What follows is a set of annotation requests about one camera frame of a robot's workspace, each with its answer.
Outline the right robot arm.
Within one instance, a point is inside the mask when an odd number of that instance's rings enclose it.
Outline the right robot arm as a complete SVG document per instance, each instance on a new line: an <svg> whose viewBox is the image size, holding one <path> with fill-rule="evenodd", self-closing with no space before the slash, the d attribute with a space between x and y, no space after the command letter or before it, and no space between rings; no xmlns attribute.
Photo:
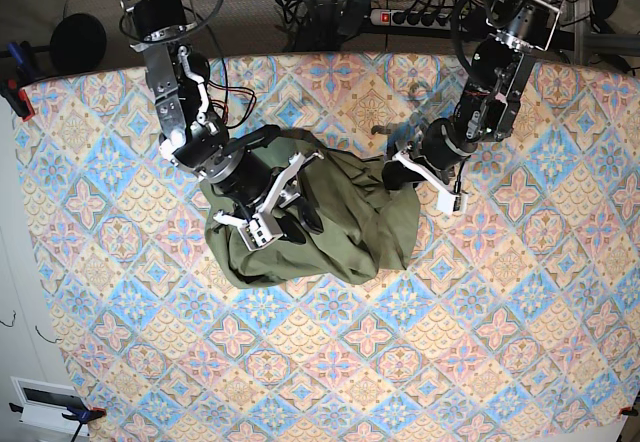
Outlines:
<svg viewBox="0 0 640 442"><path fill-rule="evenodd" d="M295 153L286 165L271 167L254 152L280 137L279 127L231 136L228 102L211 98L216 84L209 62L186 41L188 33L207 28L206 20L183 0L121 0L121 5L120 29L146 65L162 157L232 203L231 211L215 212L214 221L235 229L251 251L277 240L302 244L307 235L321 234L322 220L299 181L321 153Z"/></svg>

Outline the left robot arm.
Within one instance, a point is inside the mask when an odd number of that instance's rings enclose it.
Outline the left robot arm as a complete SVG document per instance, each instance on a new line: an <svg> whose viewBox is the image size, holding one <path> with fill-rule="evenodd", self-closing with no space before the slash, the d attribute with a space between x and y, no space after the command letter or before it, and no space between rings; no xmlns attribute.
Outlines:
<svg viewBox="0 0 640 442"><path fill-rule="evenodd" d="M489 32L467 58L462 46L464 10L458 0L451 16L451 38L467 81L454 113L422 128L385 162L386 189L434 176L458 184L464 163L483 143L511 136L521 97L536 63L535 52L550 46L566 0L481 0Z"/></svg>

